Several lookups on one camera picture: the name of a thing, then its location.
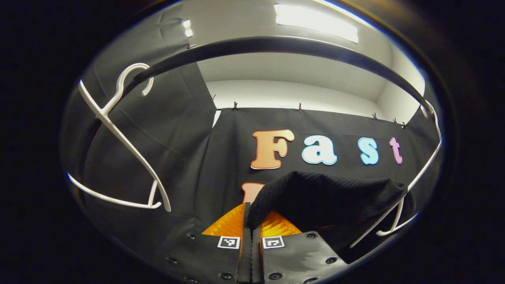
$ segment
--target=white plastic hanger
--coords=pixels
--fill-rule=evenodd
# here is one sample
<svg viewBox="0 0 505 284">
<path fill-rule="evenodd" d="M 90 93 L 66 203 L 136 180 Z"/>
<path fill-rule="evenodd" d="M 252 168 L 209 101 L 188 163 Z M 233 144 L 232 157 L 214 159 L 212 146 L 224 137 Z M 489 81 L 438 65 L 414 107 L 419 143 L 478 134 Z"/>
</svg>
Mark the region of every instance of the white plastic hanger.
<svg viewBox="0 0 505 284">
<path fill-rule="evenodd" d="M 431 103 L 429 101 L 426 101 L 426 103 L 430 106 L 430 111 L 435 116 L 435 127 L 437 129 L 437 134 L 438 134 L 438 138 L 440 139 L 440 142 L 438 143 L 437 148 L 435 149 L 435 151 L 431 155 L 431 157 L 428 160 L 428 162 L 426 162 L 426 164 L 421 169 L 421 171 L 417 174 L 417 176 L 414 178 L 414 180 L 412 180 L 412 182 L 407 187 L 407 192 L 409 192 L 414 187 L 414 185 L 418 182 L 418 180 L 421 178 L 421 176 L 426 172 L 426 169 L 431 165 L 431 163 L 435 159 L 435 156 L 438 154 L 438 151 L 440 150 L 440 148 L 442 146 L 442 134 L 440 133 L 440 126 L 438 125 L 438 116 L 437 116 L 437 113 L 435 112 L 435 109 L 433 108 L 433 106 L 431 105 Z M 423 115 L 426 118 L 428 118 L 426 110 L 422 106 L 421 106 L 421 111 L 423 112 Z M 407 220 L 405 223 L 403 223 L 403 224 L 401 224 L 401 225 L 398 226 L 398 221 L 400 220 L 401 211 L 403 209 L 403 200 L 404 200 L 404 198 L 405 197 L 403 197 L 402 199 L 400 199 L 400 201 L 398 201 L 395 205 L 393 205 L 390 209 L 388 209 L 375 223 L 373 223 L 373 225 L 370 228 L 368 228 L 368 230 L 366 230 L 366 232 L 363 233 L 363 235 L 361 235 L 356 241 L 354 241 L 354 243 L 352 243 L 350 245 L 350 248 L 354 247 L 366 235 L 368 235 L 368 233 L 370 233 L 397 205 L 398 205 L 398 210 L 396 212 L 396 217 L 394 218 L 393 226 L 391 226 L 391 229 L 389 231 L 386 231 L 386 232 L 380 230 L 380 231 L 376 232 L 376 235 L 378 235 L 378 236 L 389 235 L 389 234 L 391 234 L 391 233 L 399 230 L 403 226 L 407 225 L 412 220 L 414 220 L 419 213 L 416 214 L 416 215 L 414 215 L 412 218 L 410 218 L 409 220 Z"/>
<path fill-rule="evenodd" d="M 101 109 L 96 102 L 93 100 L 93 98 L 90 96 L 88 93 L 88 90 L 84 86 L 84 83 L 82 80 L 79 80 L 78 84 L 78 89 L 79 92 L 81 93 L 82 97 L 88 104 L 88 106 L 93 110 L 93 112 L 96 114 L 96 117 L 102 121 L 102 123 L 128 148 L 128 150 L 131 151 L 133 155 L 144 165 L 144 167 L 147 169 L 147 171 L 151 174 L 153 177 L 153 185 L 151 187 L 151 191 L 149 194 L 149 201 L 147 204 L 140 204 L 140 203 L 133 203 L 133 202 L 128 202 L 128 201 L 123 201 L 115 198 L 111 198 L 102 194 L 99 194 L 86 186 L 82 185 L 78 181 L 76 181 L 69 173 L 68 178 L 72 183 L 74 183 L 78 188 L 81 190 L 85 191 L 86 193 L 96 197 L 100 198 L 102 200 L 116 203 L 119 205 L 124 205 L 124 206 L 131 206 L 131 207 L 137 207 L 137 208 L 148 208 L 148 209 L 155 209 L 158 208 L 161 205 L 161 202 L 157 202 L 156 204 L 153 205 L 153 199 L 155 196 L 156 188 L 160 190 L 161 197 L 163 199 L 163 205 L 165 207 L 165 210 L 167 212 L 170 212 L 172 209 L 170 207 L 170 201 L 168 200 L 167 193 L 165 192 L 165 188 L 163 187 L 160 178 L 158 175 L 155 173 L 153 168 L 149 165 L 147 160 L 140 154 L 140 152 L 130 143 L 130 141 L 123 135 L 121 131 L 114 125 L 114 123 L 109 119 L 108 114 L 112 110 L 112 108 L 119 102 L 119 99 L 123 95 L 123 89 L 124 89 L 124 80 L 128 73 L 135 69 L 147 69 L 149 68 L 149 65 L 144 64 L 144 63 L 135 63 L 130 66 L 128 66 L 121 74 L 119 75 L 118 81 L 116 83 L 116 93 L 112 97 L 112 99 Z M 149 78 L 147 82 L 147 86 L 145 89 L 142 91 L 142 96 L 145 97 L 149 91 L 151 90 L 153 86 L 154 79 Z"/>
</svg>

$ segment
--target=hanger hook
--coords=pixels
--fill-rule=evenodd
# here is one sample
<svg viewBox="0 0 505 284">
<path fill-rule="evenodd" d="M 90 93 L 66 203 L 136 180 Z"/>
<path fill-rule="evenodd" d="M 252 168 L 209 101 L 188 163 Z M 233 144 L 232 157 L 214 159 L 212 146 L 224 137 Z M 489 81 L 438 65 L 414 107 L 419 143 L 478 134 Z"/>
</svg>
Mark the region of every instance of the hanger hook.
<svg viewBox="0 0 505 284">
<path fill-rule="evenodd" d="M 112 108 L 119 102 L 119 100 L 123 96 L 124 82 L 125 82 L 126 76 L 131 71 L 133 71 L 135 69 L 145 70 L 147 68 L 149 68 L 149 65 L 147 65 L 146 63 L 135 63 L 135 64 L 132 64 L 132 65 L 126 67 L 126 69 L 123 70 L 123 72 L 121 72 L 121 74 L 119 75 L 119 78 L 116 82 L 116 93 L 114 94 L 112 99 L 102 109 L 102 112 L 105 115 L 108 114 L 112 110 Z M 147 86 L 144 88 L 144 90 L 142 90 L 142 93 L 141 93 L 143 97 L 145 97 L 149 93 L 149 91 L 151 91 L 151 88 L 153 87 L 153 83 L 154 83 L 154 78 L 153 77 L 149 78 L 149 80 L 147 81 Z"/>
</svg>

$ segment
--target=light blue letter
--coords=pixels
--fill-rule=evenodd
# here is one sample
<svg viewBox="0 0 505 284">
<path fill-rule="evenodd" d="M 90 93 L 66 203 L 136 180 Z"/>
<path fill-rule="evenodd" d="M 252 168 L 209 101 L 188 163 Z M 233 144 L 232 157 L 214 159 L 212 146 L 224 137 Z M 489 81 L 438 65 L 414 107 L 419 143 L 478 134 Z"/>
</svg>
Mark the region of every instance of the light blue letter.
<svg viewBox="0 0 505 284">
<path fill-rule="evenodd" d="M 312 135 L 305 138 L 306 147 L 301 152 L 301 157 L 309 164 L 333 165 L 337 161 L 337 156 L 333 153 L 333 142 L 330 138 L 322 135 Z"/>
<path fill-rule="evenodd" d="M 361 138 L 358 141 L 358 148 L 361 152 L 361 160 L 365 165 L 375 165 L 379 162 L 379 152 L 377 152 L 377 143 L 371 138 Z"/>
</svg>

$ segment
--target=black knit fabric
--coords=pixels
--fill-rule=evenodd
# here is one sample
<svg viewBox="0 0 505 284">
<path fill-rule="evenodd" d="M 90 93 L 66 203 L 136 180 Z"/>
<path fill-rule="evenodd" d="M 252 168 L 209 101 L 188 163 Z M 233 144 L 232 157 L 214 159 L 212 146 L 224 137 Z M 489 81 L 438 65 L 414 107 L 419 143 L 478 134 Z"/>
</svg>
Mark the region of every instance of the black knit fabric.
<svg viewBox="0 0 505 284">
<path fill-rule="evenodd" d="M 405 184 L 390 178 L 354 179 L 293 171 L 261 189 L 247 224 L 254 229 L 275 210 L 304 232 L 325 226 L 348 230 L 362 219 L 382 214 L 406 193 Z"/>
</svg>

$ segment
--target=white ceiling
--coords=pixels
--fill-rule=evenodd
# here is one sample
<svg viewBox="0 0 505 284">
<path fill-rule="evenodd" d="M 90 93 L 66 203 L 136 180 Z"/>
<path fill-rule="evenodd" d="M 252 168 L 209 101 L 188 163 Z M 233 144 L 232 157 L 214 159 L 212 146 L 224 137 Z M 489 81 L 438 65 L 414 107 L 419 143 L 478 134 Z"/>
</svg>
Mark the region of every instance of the white ceiling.
<svg viewBox="0 0 505 284">
<path fill-rule="evenodd" d="M 290 4 L 338 17 L 358 28 L 359 43 L 275 23 L 274 4 Z M 311 0 L 185 0 L 182 16 L 191 21 L 190 44 L 257 35 L 290 35 L 335 43 L 391 67 L 391 42 L 379 31 Z M 295 54 L 243 54 L 198 63 L 204 80 L 272 80 L 303 83 L 346 92 L 376 102 L 386 80 L 349 64 Z"/>
</svg>

